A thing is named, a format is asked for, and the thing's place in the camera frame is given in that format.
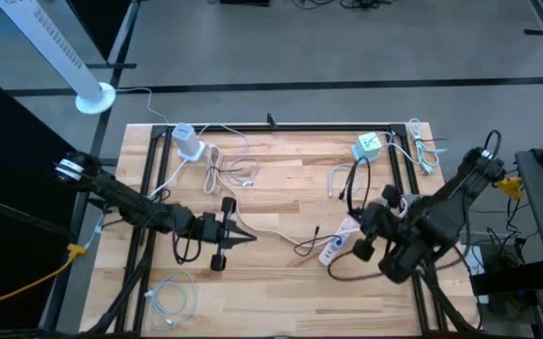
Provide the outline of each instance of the tangled cable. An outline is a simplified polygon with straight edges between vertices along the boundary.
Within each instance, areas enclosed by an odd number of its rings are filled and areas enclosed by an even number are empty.
[[[178,321],[173,321],[172,319],[170,319],[170,316],[182,314],[187,307],[187,300],[188,300],[187,291],[185,290],[183,286],[171,280],[175,276],[180,275],[180,274],[184,274],[185,276],[187,276],[187,278],[189,278],[189,282],[191,284],[192,291],[194,294],[193,304],[192,304],[192,310],[187,315],[184,315],[184,317],[182,317]],[[173,287],[182,293],[183,302],[180,308],[176,310],[168,310],[158,301],[158,293],[160,293],[160,291],[165,287]],[[194,277],[192,277],[192,275],[187,271],[179,271],[167,276],[164,280],[159,282],[152,290],[146,292],[145,296],[146,298],[150,299],[150,311],[148,312],[148,319],[150,322],[150,326],[152,327],[153,330],[156,330],[156,331],[166,331],[166,330],[170,330],[172,328],[182,325],[185,321],[187,321],[190,317],[192,317],[192,315],[194,315],[194,313],[196,312],[196,309],[198,308],[198,291],[196,290]],[[152,316],[154,312],[158,313],[158,315],[165,320],[165,322],[167,323],[166,326],[159,327],[154,324],[154,319]]]

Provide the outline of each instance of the electrical outlet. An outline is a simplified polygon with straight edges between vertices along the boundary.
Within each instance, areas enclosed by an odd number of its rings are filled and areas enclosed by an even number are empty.
[[[362,149],[365,152],[376,150],[376,149],[382,147],[382,143],[377,138],[376,133],[368,133],[368,134],[364,134],[362,136],[359,136],[359,142],[360,142],[360,144],[362,146]]]
[[[381,148],[382,142],[380,142],[378,135],[372,132],[359,136],[352,147],[352,152],[355,159],[365,156],[369,161],[374,161],[377,159]]]

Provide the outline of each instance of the black clamp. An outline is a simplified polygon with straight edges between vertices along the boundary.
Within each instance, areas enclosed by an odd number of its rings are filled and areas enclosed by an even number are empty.
[[[271,129],[278,129],[278,125],[275,123],[275,119],[273,119],[271,113],[267,113],[267,123]]]

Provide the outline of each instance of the yellow cable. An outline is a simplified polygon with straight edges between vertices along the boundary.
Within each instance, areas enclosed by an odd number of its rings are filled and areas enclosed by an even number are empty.
[[[35,281],[35,282],[32,282],[30,284],[28,284],[27,286],[24,286],[24,287],[21,287],[11,293],[8,293],[4,296],[1,296],[0,297],[0,301],[1,300],[5,300],[5,299],[8,299],[8,298],[11,298],[11,297],[14,297],[20,293],[23,293],[24,291],[26,291],[27,289],[29,288],[32,288],[32,287],[35,287],[37,286],[38,284],[40,283],[43,283],[49,279],[52,279],[54,278],[56,275],[60,274],[60,272],[62,272],[64,269],[68,268],[68,266],[74,261],[74,259],[76,259],[76,257],[78,255],[83,255],[87,252],[86,249],[78,246],[78,245],[75,245],[75,244],[69,244],[68,246],[68,250],[70,251],[70,253],[68,254],[68,261],[66,262],[66,264],[64,264],[62,267],[60,267],[59,269],[55,270],[54,272],[46,275],[45,277]]]

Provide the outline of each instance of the plug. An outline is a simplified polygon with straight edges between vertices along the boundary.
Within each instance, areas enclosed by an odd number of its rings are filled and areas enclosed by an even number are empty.
[[[420,164],[423,174],[431,174],[434,170],[425,163]]]
[[[87,253],[87,249],[76,244],[68,244],[67,249],[70,251],[68,256],[72,259],[76,258],[79,255],[85,255]]]

